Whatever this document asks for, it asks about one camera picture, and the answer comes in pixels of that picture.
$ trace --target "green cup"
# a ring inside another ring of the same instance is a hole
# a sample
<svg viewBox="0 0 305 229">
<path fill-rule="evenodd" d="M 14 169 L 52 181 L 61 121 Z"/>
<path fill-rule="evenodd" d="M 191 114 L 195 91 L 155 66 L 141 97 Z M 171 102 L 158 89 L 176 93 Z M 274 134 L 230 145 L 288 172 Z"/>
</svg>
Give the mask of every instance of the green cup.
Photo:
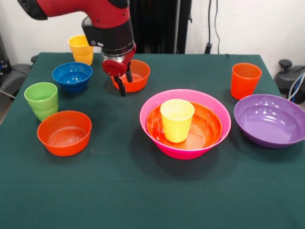
<svg viewBox="0 0 305 229">
<path fill-rule="evenodd" d="M 52 83 L 36 83 L 28 87 L 24 97 L 40 121 L 58 112 L 58 91 Z"/>
</svg>

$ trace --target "cup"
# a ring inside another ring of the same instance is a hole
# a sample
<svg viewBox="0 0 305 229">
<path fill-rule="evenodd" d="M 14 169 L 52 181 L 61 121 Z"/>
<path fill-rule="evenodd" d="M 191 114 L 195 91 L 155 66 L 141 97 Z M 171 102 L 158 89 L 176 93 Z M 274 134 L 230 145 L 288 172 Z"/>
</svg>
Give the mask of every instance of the cup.
<svg viewBox="0 0 305 229">
<path fill-rule="evenodd" d="M 58 91 L 52 83 L 33 84 L 25 90 L 24 97 L 40 121 L 58 112 Z"/>
<path fill-rule="evenodd" d="M 93 61 L 93 47 L 89 46 L 85 35 L 77 35 L 69 39 L 69 46 L 76 62 L 91 65 Z"/>
<path fill-rule="evenodd" d="M 194 106 L 183 99 L 171 99 L 160 108 L 165 138 L 173 143 L 187 139 L 191 127 Z"/>
<path fill-rule="evenodd" d="M 238 63 L 233 66 L 231 95 L 235 99 L 242 99 L 248 95 L 252 95 L 262 70 L 251 63 Z"/>
</svg>

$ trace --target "bowl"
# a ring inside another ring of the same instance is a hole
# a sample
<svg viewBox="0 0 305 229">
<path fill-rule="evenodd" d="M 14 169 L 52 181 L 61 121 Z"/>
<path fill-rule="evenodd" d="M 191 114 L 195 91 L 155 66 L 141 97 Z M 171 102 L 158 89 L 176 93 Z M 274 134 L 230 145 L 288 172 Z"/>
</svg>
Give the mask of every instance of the bowl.
<svg viewBox="0 0 305 229">
<path fill-rule="evenodd" d="M 267 148 L 284 148 L 305 138 L 305 111 L 279 96 L 245 97 L 236 104 L 234 116 L 251 141 Z"/>
<path fill-rule="evenodd" d="M 64 63 L 54 69 L 53 80 L 69 93 L 79 93 L 87 88 L 92 68 L 81 62 Z"/>
<path fill-rule="evenodd" d="M 43 120 L 37 136 L 50 153 L 71 156 L 87 146 L 91 127 L 87 115 L 78 111 L 62 111 Z"/>
<path fill-rule="evenodd" d="M 189 102 L 195 102 L 203 106 L 206 106 L 209 109 L 211 109 L 213 112 L 215 112 L 215 114 L 219 117 L 223 126 L 223 132 L 221 134 L 220 139 L 215 144 L 210 145 L 208 147 L 204 147 L 201 149 L 194 149 L 194 150 L 184 150 L 184 149 L 178 149 L 175 147 L 167 146 L 162 142 L 156 140 L 154 137 L 152 137 L 146 128 L 146 120 L 148 118 L 148 115 L 157 106 L 161 105 L 162 103 L 170 99 L 184 99 Z M 208 94 L 199 91 L 188 90 L 188 89 L 175 89 L 175 90 L 164 91 L 148 99 L 141 108 L 140 123 L 143 131 L 158 146 L 158 148 L 162 152 L 164 152 L 166 155 L 170 157 L 181 160 L 189 160 L 202 156 L 208 150 L 220 144 L 228 136 L 231 129 L 230 114 L 221 102 L 219 102 L 217 99 L 213 98 Z"/>
<path fill-rule="evenodd" d="M 139 60 L 131 60 L 130 70 L 132 73 L 132 82 L 130 83 L 127 81 L 126 74 L 121 77 L 121 80 L 125 86 L 126 92 L 137 92 L 146 86 L 151 70 L 148 64 Z M 111 80 L 116 89 L 119 89 L 113 76 L 111 76 Z"/>
<path fill-rule="evenodd" d="M 194 102 L 191 104 L 195 108 L 195 113 L 185 141 L 173 143 L 166 139 L 160 111 L 161 105 L 154 108 L 148 115 L 146 121 L 148 133 L 164 145 L 184 150 L 201 149 L 215 144 L 223 132 L 219 117 L 206 106 Z"/>
</svg>

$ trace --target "orange cup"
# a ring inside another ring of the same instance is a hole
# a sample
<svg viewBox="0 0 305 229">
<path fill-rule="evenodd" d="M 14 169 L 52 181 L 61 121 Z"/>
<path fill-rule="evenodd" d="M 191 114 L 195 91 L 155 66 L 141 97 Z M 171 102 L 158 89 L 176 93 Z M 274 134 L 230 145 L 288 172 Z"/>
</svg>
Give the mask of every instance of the orange cup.
<svg viewBox="0 0 305 229">
<path fill-rule="evenodd" d="M 132 82 L 127 81 L 126 74 L 121 77 L 121 80 L 126 88 L 126 92 L 137 92 L 143 89 L 148 81 L 149 74 L 151 72 L 148 64 L 139 60 L 131 60 L 130 71 L 132 72 Z M 113 85 L 119 89 L 118 84 L 114 81 L 114 77 L 111 76 Z"/>
<path fill-rule="evenodd" d="M 242 99 L 248 95 L 252 95 L 262 70 L 251 63 L 238 63 L 233 66 L 231 95 L 235 99 Z"/>
</svg>

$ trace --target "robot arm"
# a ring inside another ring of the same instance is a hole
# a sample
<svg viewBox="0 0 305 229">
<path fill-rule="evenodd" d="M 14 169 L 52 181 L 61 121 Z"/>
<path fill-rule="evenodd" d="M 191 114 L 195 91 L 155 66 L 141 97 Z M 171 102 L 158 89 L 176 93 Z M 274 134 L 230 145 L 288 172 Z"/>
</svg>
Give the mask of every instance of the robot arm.
<svg viewBox="0 0 305 229">
<path fill-rule="evenodd" d="M 115 77 L 121 91 L 125 88 L 120 76 L 126 73 L 132 82 L 130 60 L 135 54 L 129 0 L 18 0 L 23 9 L 36 20 L 83 11 L 88 17 L 82 28 L 90 46 L 102 49 L 102 67 Z"/>
</svg>

